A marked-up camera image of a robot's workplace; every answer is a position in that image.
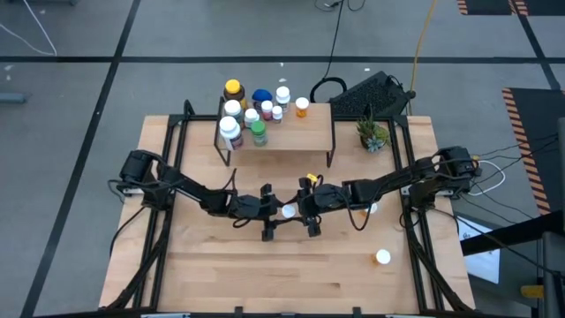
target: white cable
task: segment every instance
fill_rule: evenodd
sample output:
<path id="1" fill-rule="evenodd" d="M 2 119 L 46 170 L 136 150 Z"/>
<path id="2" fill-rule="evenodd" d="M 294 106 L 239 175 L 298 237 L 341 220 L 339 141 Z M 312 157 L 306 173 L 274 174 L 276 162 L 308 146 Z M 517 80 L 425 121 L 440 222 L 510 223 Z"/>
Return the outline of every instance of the white cable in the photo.
<path id="1" fill-rule="evenodd" d="M 13 33 L 10 29 L 8 29 L 6 26 L 4 26 L 2 23 L 0 23 L 0 27 L 2 29 L 4 29 L 4 31 L 6 31 L 8 34 L 20 39 L 22 42 L 24 42 L 30 49 L 34 50 L 35 52 L 39 53 L 39 54 L 43 54 L 46 56 L 57 56 L 57 49 L 55 49 L 55 45 L 53 45 L 53 42 L 51 41 L 51 39 L 49 38 L 49 35 L 47 34 L 47 32 L 45 31 L 45 29 L 43 28 L 43 25 L 41 24 L 41 22 L 37 19 L 37 17 L 35 16 L 34 11 L 32 10 L 32 8 L 29 6 L 29 4 L 27 3 L 27 0 L 23 0 L 24 4 L 26 4 L 27 9 L 29 10 L 29 13 L 31 13 L 32 17 L 34 17 L 35 22 L 37 22 L 37 25 L 39 26 L 39 28 L 42 30 L 43 34 L 45 35 L 45 38 L 47 39 L 47 42 L 49 42 L 49 45 L 51 46 L 51 48 L 53 49 L 53 53 L 48 53 L 48 52 L 43 52 L 40 49 L 36 49 L 33 45 L 31 45 L 28 41 L 26 41 L 26 39 L 24 39 L 23 37 Z"/>
<path id="2" fill-rule="evenodd" d="M 494 189 L 496 189 L 497 187 L 499 187 L 500 185 L 502 185 L 502 184 L 504 183 L 504 181 L 506 180 L 506 174 L 504 174 L 504 171 L 502 171 L 501 167 L 497 166 L 497 165 L 494 164 L 494 163 L 489 162 L 488 160 L 479 160 L 479 161 L 478 161 L 478 165 L 480 166 L 481 163 L 488 163 L 488 164 L 492 165 L 494 168 L 496 168 L 496 170 L 498 170 L 498 172 L 501 173 L 501 175 L 502 175 L 502 180 L 501 180 L 499 183 L 497 183 L 496 185 L 493 185 L 493 186 L 491 186 L 491 187 L 487 188 L 486 190 L 481 191 L 481 192 L 479 192 L 479 193 L 467 193 L 467 194 L 469 194 L 470 196 L 480 196 L 480 195 L 482 195 L 482 194 L 484 194 L 484 193 L 487 193 L 487 192 L 489 192 L 489 191 L 491 191 L 491 190 L 494 190 Z"/>

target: concrete floor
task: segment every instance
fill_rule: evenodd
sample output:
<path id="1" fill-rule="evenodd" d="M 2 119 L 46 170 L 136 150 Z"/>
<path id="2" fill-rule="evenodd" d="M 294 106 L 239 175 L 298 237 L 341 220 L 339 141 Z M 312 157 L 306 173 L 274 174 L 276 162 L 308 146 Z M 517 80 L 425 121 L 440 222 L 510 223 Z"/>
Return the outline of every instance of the concrete floor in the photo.
<path id="1" fill-rule="evenodd" d="M 0 145 L 10 149 L 0 155 L 0 176 L 10 185 L 0 193 L 2 317 L 19 316 L 22 311 L 132 3 L 83 0 L 75 7 L 41 1 L 32 5 L 60 56 L 108 57 L 98 63 L 3 59 L 37 54 L 0 30 L 0 91 L 32 94 L 23 106 L 0 107 Z M 335 54 L 413 57 L 430 3 L 368 0 L 362 11 L 344 10 Z M 100 124 L 34 314 L 96 309 L 120 211 L 105 182 L 117 175 L 127 152 L 136 147 L 145 115 L 179 112 L 185 98 L 198 113 L 214 113 L 222 83 L 231 77 L 241 79 L 247 87 L 270 90 L 279 85 L 279 79 L 286 79 L 294 95 L 308 95 L 326 70 L 321 57 L 331 49 L 336 17 L 336 11 L 318 11 L 312 1 L 305 0 L 141 0 L 125 57 L 278 56 L 285 63 L 230 63 L 229 59 L 218 59 L 222 63 L 121 63 L 103 113 L 94 113 L 102 116 Z M 565 44 L 556 41 L 562 29 L 558 26 L 565 26 L 565 18 L 528 20 L 546 56 L 565 57 Z M 22 4 L 0 2 L 0 23 L 34 46 L 49 49 Z M 316 57 L 320 62 L 288 62 L 293 56 Z M 462 145 L 480 154 L 516 144 L 501 89 L 550 88 L 539 64 L 475 64 L 474 57 L 536 55 L 517 16 L 464 16 L 456 0 L 439 1 L 422 56 L 470 57 L 457 64 L 446 60 L 418 68 L 414 112 L 432 117 L 441 147 Z M 565 65 L 552 64 L 551 69 L 565 85 Z M 409 59 L 400 64 L 336 63 L 330 75 L 353 85 L 377 71 L 394 74 L 404 83 L 411 79 Z M 336 87 L 328 85 L 318 97 L 324 100 L 337 93 Z M 519 153 L 510 149 L 507 155 Z M 496 162 L 504 165 L 506 161 Z M 507 179 L 491 195 L 535 216 L 523 165 L 507 169 Z M 511 220 L 524 220 L 487 198 L 473 201 Z M 454 207 L 489 223 L 506 225 L 464 201 L 456 201 Z M 528 251 L 535 257 L 535 249 Z M 481 288 L 474 292 L 478 308 L 488 313 L 530 314 L 529 308 L 499 295 Z"/>

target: succulent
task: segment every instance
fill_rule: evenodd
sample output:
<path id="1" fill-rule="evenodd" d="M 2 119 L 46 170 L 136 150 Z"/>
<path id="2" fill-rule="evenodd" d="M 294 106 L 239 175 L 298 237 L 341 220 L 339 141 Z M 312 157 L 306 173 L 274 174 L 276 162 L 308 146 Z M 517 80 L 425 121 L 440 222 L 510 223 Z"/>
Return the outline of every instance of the succulent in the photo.
<path id="1" fill-rule="evenodd" d="M 385 141 L 377 139 L 377 137 L 369 138 L 365 142 L 367 144 L 367 150 L 370 153 L 376 152 L 385 146 Z"/>
<path id="2" fill-rule="evenodd" d="M 370 153 L 379 150 L 384 145 L 390 145 L 388 130 L 382 128 L 373 120 L 373 113 L 369 117 L 362 117 L 357 121 L 357 132 Z"/>

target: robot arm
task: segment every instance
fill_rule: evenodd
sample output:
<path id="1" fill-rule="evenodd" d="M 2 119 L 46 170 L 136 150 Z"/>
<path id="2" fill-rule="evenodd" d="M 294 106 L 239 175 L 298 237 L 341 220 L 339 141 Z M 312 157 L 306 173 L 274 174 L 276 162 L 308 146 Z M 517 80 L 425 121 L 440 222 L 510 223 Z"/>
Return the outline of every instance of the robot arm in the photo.
<path id="1" fill-rule="evenodd" d="M 155 178 L 152 172 L 155 162 L 159 178 Z M 297 195 L 289 201 L 298 204 L 300 217 L 292 220 L 307 226 L 309 236 L 315 237 L 321 234 L 318 222 L 321 214 L 345 208 L 367 208 L 384 194 L 399 189 L 403 189 L 403 195 L 410 198 L 412 207 L 427 209 L 433 206 L 435 195 L 440 191 L 451 195 L 469 192 L 470 180 L 477 175 L 478 168 L 467 149 L 452 147 L 441 149 L 411 166 L 375 180 L 344 181 L 342 186 L 337 186 L 316 185 L 309 178 L 301 178 Z M 169 166 L 160 156 L 144 150 L 132 151 L 120 172 L 122 184 L 143 190 L 144 206 L 165 209 L 170 205 L 170 192 L 179 191 L 197 201 L 211 216 L 262 221 L 265 225 L 262 239 L 272 240 L 275 228 L 289 221 L 271 219 L 283 203 L 276 199 L 270 184 L 261 187 L 260 198 L 238 196 L 233 177 L 230 180 L 233 189 L 227 190 L 226 185 L 222 189 L 211 190 Z"/>

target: orange striped tape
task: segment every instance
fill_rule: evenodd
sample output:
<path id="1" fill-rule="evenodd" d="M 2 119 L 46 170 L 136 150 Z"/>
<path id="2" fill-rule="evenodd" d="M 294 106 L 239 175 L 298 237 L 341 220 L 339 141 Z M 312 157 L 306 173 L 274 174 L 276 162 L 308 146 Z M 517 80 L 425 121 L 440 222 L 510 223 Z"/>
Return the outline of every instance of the orange striped tape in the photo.
<path id="1" fill-rule="evenodd" d="M 520 114 L 518 113 L 516 101 L 514 100 L 514 95 L 512 94 L 512 90 L 510 88 L 504 87 L 502 89 L 502 99 L 506 104 L 506 111 L 508 112 L 508 116 L 510 117 L 510 123 L 512 124 L 514 136 L 520 143 L 518 148 L 520 149 L 520 153 L 524 155 L 524 167 L 526 169 L 528 179 L 530 180 L 530 187 L 533 192 L 536 205 L 538 206 L 538 212 L 542 215 L 545 215 L 551 212 L 551 208 L 549 206 L 549 202 L 547 201 L 544 186 L 541 184 L 541 178 L 539 177 L 536 161 L 533 159 L 533 156 L 530 156 L 530 143 L 528 142 L 528 137 L 526 137 L 524 125 L 522 125 L 522 119 L 520 118 Z"/>
<path id="2" fill-rule="evenodd" d="M 512 10 L 513 14 L 520 14 L 524 16 L 530 14 L 528 12 L 528 6 L 524 0 L 508 0 L 508 5 L 510 6 L 510 10 Z"/>
<path id="3" fill-rule="evenodd" d="M 465 2 L 465 0 L 457 0 L 457 6 L 459 7 L 459 13 L 461 14 L 469 13 L 467 11 L 467 3 Z"/>

